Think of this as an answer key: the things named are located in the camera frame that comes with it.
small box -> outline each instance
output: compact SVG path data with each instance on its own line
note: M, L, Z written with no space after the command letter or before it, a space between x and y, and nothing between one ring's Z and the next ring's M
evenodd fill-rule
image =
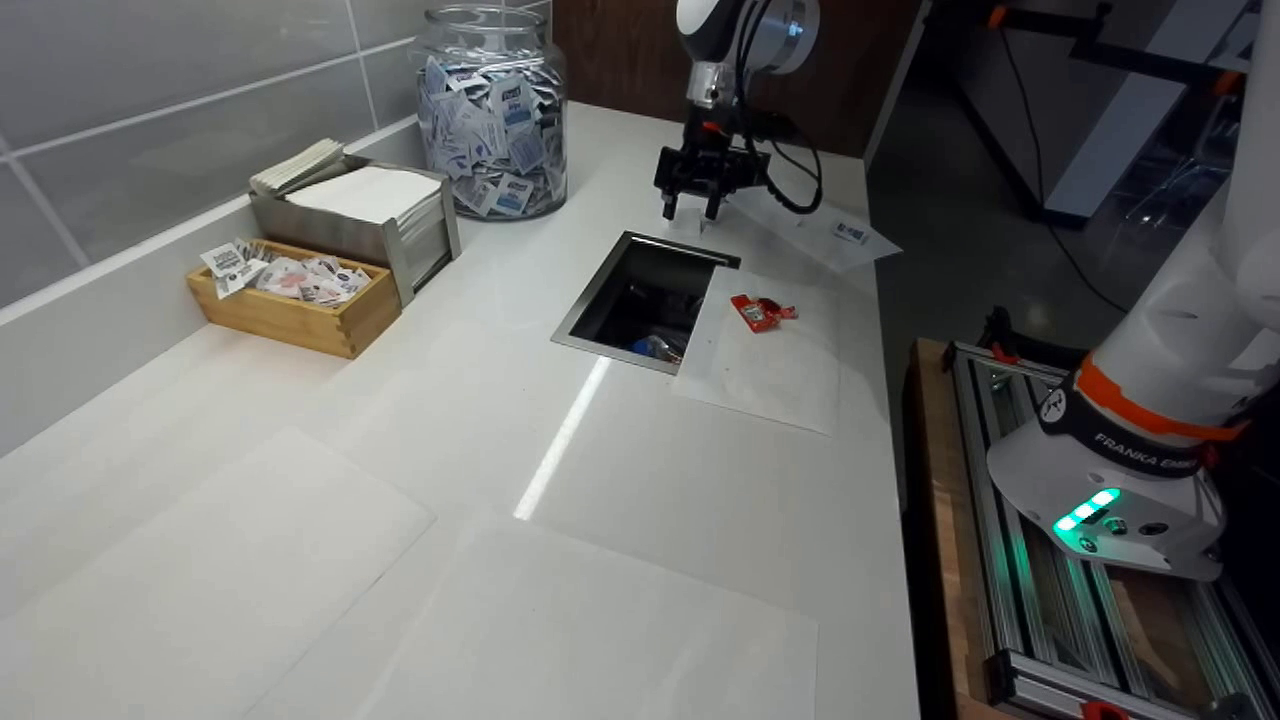
M294 260L326 256L326 250L306 250L306 249L270 244L270 241L261 241L261 244L270 256L294 256ZM399 315L399 297L387 269L342 260L342 256L334 260L366 277L366 287L347 304L304 304L304 301L270 297L261 287L242 287L229 301L216 301L216 282L209 269L193 273L186 287L212 325L229 325L251 335L270 335L270 341L331 353L331 354L361 354Z
M294 171L286 183L249 183L251 217L265 234L306 244L366 263L387 263L399 304L406 304L444 263L460 256L450 183L441 180L410 211L387 223L366 223L320 209L286 202L286 190L366 168L363 154L326 154L325 164Z

gray wall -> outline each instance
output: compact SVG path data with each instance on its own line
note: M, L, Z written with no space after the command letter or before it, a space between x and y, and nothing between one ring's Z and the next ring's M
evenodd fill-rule
M5 0L0 308L410 110L428 0Z

glass jar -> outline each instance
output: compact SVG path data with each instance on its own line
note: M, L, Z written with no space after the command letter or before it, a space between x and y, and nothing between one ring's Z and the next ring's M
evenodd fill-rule
M528 218L563 202L563 56L553 7L428 7L421 130L430 171L473 218Z

metal frame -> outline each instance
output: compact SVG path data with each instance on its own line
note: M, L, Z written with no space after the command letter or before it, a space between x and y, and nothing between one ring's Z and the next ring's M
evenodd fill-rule
M950 383L958 405L958 436L969 457L969 492L985 558L987 618L993 618L993 686L1005 702L1027 713L1080 714L1084 699L1105 699L1150 720L1187 720L1197 706L1175 706L1155 696L1115 607L1115 586L1105 563L1064 555L1059 548L1050 573L1059 592L1036 586L1027 536L1040 531L1011 505L1001 499L987 478L987 442L1005 436L994 393L1011 393L1015 423L1036 416L1036 401L1067 373L1021 365L1009 367L980 348L954 342ZM1057 607L1057 627L1076 647L1070 660L1059 657L1047 630L1047 605ZM1277 662L1256 645L1252 618L1233 605L1233 586L1187 584L1187 607L1197 622L1197 660L1215 699L1248 699L1256 714L1277 714L1272 699Z
M604 256L604 263L597 269L597 277L588 281L588 287L573 301L566 315L563 315L560 327L553 332L553 342L579 348L579 353L597 353L597 354L606 354L606 361L621 361L621 365L635 365L635 367L653 367L653 373L674 377L679 365L653 361L653 354L635 354L635 353L625 353L625 348L613 348L613 342L597 342L597 341L573 335L575 320L583 320L583 310L592 308L597 293L606 282L606 277L613 277L615 263L629 256L633 244L647 244L647 249L661 249L661 250L672 250L672 256L706 260L706 263L714 263L714 269L740 269L740 260L736 260L736 256L725 256L725 250L706 250L706 249L672 244L672 241L661 241L661 234L625 231L625 234L613 244L613 250Z

white countertop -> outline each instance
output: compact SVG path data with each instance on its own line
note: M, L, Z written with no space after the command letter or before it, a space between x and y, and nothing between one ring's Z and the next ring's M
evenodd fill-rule
M797 647L809 637L820 720L915 714L875 273L830 281L731 211L698 229L687 202L662 223L653 164L674 125L575 104L566 130L566 209L465 223L465 256L361 361L202 327L0 460L0 696L16 714L410 713L382 696L441 652L422 617L489 545L662 584L687 610L787 627ZM854 159L828 159L828 183L864 211ZM629 229L822 293L830 430L553 342Z

